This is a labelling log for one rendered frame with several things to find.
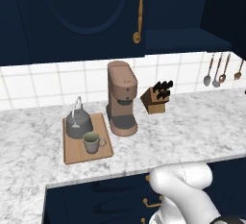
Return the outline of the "grey metal kettle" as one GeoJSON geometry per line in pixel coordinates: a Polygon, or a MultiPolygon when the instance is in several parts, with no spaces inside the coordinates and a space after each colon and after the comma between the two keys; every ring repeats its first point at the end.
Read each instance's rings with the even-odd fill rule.
{"type": "Polygon", "coordinates": [[[93,125],[89,114],[84,110],[82,99],[77,97],[73,110],[66,118],[66,133],[74,139],[82,139],[83,136],[93,131],[93,125]]]}

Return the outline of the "grey-green mug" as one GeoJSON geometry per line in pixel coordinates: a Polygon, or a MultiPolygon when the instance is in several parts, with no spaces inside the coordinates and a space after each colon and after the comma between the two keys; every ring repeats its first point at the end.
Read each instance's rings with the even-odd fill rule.
{"type": "Polygon", "coordinates": [[[100,137],[96,133],[88,132],[83,136],[83,143],[89,154],[95,154],[100,147],[106,146],[107,141],[104,137],[100,137]]]}

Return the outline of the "wooden tray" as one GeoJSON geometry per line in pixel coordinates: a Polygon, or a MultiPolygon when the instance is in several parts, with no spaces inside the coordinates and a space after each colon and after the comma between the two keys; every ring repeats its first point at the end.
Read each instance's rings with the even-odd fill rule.
{"type": "Polygon", "coordinates": [[[107,130],[104,116],[101,112],[90,115],[93,125],[93,132],[106,140],[105,146],[99,147],[95,154],[89,154],[86,151],[84,143],[80,139],[74,139],[66,133],[66,118],[62,119],[62,138],[63,138],[63,162],[65,164],[87,162],[109,158],[113,156],[111,139],[107,130]]]}

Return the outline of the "navy cabinet door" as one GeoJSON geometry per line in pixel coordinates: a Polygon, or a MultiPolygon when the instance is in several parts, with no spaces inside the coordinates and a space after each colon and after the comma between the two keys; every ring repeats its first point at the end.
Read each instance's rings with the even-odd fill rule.
{"type": "Polygon", "coordinates": [[[205,0],[201,28],[226,40],[246,61],[246,0],[205,0]]]}
{"type": "Polygon", "coordinates": [[[141,57],[135,44],[139,0],[17,0],[31,61],[73,62],[141,57]]]}

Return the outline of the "navy base cabinet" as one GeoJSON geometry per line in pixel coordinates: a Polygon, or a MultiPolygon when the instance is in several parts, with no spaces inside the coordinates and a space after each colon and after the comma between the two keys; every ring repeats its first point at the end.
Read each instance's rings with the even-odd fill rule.
{"type": "MultiPolygon", "coordinates": [[[[246,157],[211,162],[213,180],[206,193],[223,215],[246,219],[246,157]]],[[[69,187],[49,188],[43,224],[148,224],[160,202],[145,177],[136,174],[69,187]]]]}

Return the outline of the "brown coffee machine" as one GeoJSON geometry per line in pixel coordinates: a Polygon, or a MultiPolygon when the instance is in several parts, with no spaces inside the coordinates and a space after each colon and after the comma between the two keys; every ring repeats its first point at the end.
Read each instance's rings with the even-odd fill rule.
{"type": "Polygon", "coordinates": [[[110,62],[106,111],[111,131],[117,136],[129,137],[137,131],[133,112],[136,95],[137,79],[130,66],[123,61],[110,62]]]}

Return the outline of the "wooden knife block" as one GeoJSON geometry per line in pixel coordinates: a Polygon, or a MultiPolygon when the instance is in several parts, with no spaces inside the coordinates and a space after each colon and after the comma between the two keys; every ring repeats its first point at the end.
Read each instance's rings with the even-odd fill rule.
{"type": "Polygon", "coordinates": [[[169,101],[172,87],[172,81],[157,82],[141,95],[140,99],[149,114],[165,112],[165,104],[169,101]]]}

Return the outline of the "hanging metal spoon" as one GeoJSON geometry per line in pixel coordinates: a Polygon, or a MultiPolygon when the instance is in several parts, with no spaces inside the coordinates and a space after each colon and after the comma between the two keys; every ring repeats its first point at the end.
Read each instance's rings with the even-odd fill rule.
{"type": "Polygon", "coordinates": [[[213,65],[214,55],[215,55],[215,52],[212,53],[212,56],[211,56],[211,59],[210,59],[210,62],[209,62],[208,74],[204,77],[204,85],[205,85],[205,87],[208,87],[209,83],[210,83],[210,71],[211,71],[211,68],[212,68],[212,65],[213,65]]]}

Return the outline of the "hanging copper spoon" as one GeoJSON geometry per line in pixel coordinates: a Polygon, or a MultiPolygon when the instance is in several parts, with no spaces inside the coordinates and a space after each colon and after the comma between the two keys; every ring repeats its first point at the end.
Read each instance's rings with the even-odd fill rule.
{"type": "Polygon", "coordinates": [[[232,52],[230,52],[228,57],[227,57],[223,74],[219,76],[219,84],[224,83],[225,80],[226,80],[226,71],[227,71],[227,67],[228,67],[228,64],[229,64],[229,61],[230,61],[230,58],[231,58],[231,53],[232,52]]]}
{"type": "Polygon", "coordinates": [[[234,74],[234,79],[235,80],[239,80],[240,79],[240,77],[241,77],[241,69],[242,69],[243,64],[244,64],[244,60],[242,59],[240,67],[239,67],[239,70],[234,74]]]}

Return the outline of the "navy wall cabinet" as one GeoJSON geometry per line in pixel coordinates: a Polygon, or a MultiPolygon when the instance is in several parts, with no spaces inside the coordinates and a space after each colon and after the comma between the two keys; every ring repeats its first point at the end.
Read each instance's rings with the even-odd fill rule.
{"type": "Polygon", "coordinates": [[[144,0],[145,54],[227,51],[231,44],[201,26],[205,0],[144,0]]]}
{"type": "Polygon", "coordinates": [[[17,0],[0,0],[0,66],[30,63],[17,0]]]}

